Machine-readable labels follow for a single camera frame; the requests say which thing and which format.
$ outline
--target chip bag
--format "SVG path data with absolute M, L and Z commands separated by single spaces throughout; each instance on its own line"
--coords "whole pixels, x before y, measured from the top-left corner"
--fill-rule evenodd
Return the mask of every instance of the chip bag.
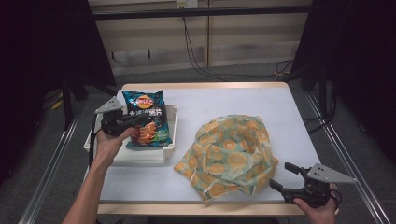
M 277 163 L 262 120 L 230 115 L 203 125 L 174 169 L 210 201 L 236 190 L 253 195 L 268 185 Z
M 128 114 L 137 116 L 149 114 L 152 122 L 138 125 L 138 136 L 131 136 L 127 147 L 167 147 L 172 143 L 169 137 L 169 126 L 166 117 L 163 91 L 146 93 L 140 91 L 122 91 Z

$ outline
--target human arm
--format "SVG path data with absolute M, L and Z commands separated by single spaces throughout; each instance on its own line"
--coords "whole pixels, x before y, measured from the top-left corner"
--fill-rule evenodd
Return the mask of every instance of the human arm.
M 96 135 L 96 156 L 76 200 L 64 218 L 63 224 L 95 223 L 107 169 L 117 156 L 122 141 L 133 134 L 136 134 L 134 128 L 127 129 L 118 137 L 108 136 L 103 131 L 98 132 Z
M 312 208 L 299 198 L 294 199 L 293 202 L 308 216 L 311 224 L 335 224 L 336 204 L 333 198 L 319 208 Z

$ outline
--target table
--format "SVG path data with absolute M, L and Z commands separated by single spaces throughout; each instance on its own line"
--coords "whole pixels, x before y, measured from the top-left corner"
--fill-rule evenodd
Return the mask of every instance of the table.
M 274 179 L 287 188 L 301 188 L 304 180 L 284 169 L 289 161 L 303 167 L 319 162 L 299 111 L 286 83 L 162 83 L 127 84 L 123 90 L 164 90 L 168 105 L 178 105 L 175 154 L 161 164 L 131 163 L 109 168 L 99 214 L 175 216 L 290 216 L 299 208 L 284 204 L 277 191 L 267 187 L 249 197 L 230 193 L 203 203 L 188 179 L 173 166 L 192 144 L 195 132 L 215 117 L 227 114 L 260 116 L 279 159 Z

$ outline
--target forearm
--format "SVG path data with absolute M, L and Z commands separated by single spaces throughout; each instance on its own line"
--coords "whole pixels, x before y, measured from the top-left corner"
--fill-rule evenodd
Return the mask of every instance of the forearm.
M 63 223 L 95 223 L 107 167 L 94 161 Z

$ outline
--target gray floor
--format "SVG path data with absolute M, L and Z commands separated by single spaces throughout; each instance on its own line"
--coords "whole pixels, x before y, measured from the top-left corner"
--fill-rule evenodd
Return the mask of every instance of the gray floor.
M 283 56 L 284 59 L 289 58 L 289 55 Z M 150 65 L 146 66 L 146 69 L 139 68 L 145 72 L 138 69 L 135 72 L 134 68 L 130 66 L 132 72 L 128 75 L 116 76 L 118 87 L 120 88 L 125 83 L 139 82 L 219 81 L 218 77 L 202 75 L 191 68 L 177 70 L 177 64 L 168 64 L 163 69 L 160 69 L 160 66 L 152 68 Z M 276 63 L 261 62 L 213 67 L 210 72 L 223 74 L 219 77 L 227 81 L 277 81 L 278 77 L 272 76 L 275 70 Z M 289 84 L 302 117 L 314 117 L 315 114 L 306 99 L 305 92 L 302 92 L 299 87 L 299 80 Z M 87 89 L 91 95 L 82 109 L 78 126 L 66 148 L 62 162 L 56 170 L 55 178 L 50 183 L 45 200 L 40 204 L 40 210 L 34 218 L 35 223 L 60 223 L 78 193 L 88 162 L 88 154 L 82 146 L 91 128 L 93 111 L 108 99 L 107 95 L 93 88 L 88 87 Z M 53 100 L 47 101 L 47 104 L 50 105 Z M 62 105 L 57 110 L 48 110 L 43 116 L 40 125 L 37 126 L 35 138 L 14 170 L 13 176 L 0 188 L 0 223 L 18 223 L 20 220 L 62 137 L 63 125 Z M 317 122 L 310 122 L 307 124 L 307 130 L 312 130 L 317 125 Z M 394 174 L 396 165 L 384 157 L 369 133 L 361 131 L 358 119 L 347 105 L 343 104 L 342 98 L 339 100 L 332 125 L 339 133 L 351 158 L 359 167 L 375 197 L 384 208 L 390 222 L 395 222 L 396 194 L 394 189 L 396 188 L 396 178 Z M 326 133 L 320 129 L 310 136 L 321 162 L 345 173 L 347 170 L 338 159 Z M 366 202 L 361 198 L 356 187 L 353 185 L 341 185 L 340 187 L 344 200 L 338 215 L 338 223 L 375 223 L 372 214 L 366 208 Z M 125 218 L 124 223 L 147 222 L 147 217 L 143 216 L 100 216 L 99 220 L 105 223 L 115 223 L 120 218 Z M 280 223 L 288 223 L 285 217 L 277 217 L 277 219 Z M 262 223 L 260 218 L 250 221 L 250 223 Z M 290 217 L 290 223 L 307 223 L 307 219 L 305 217 Z

